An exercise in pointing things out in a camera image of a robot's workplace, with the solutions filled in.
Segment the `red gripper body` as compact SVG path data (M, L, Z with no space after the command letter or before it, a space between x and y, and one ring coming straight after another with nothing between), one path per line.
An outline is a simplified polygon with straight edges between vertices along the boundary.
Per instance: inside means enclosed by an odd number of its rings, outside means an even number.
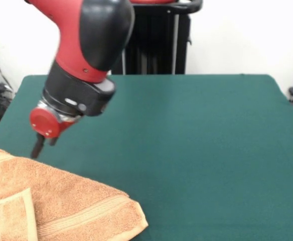
M44 137L57 138L81 118L80 115L63 115L48 107L36 107L30 113L30 124Z

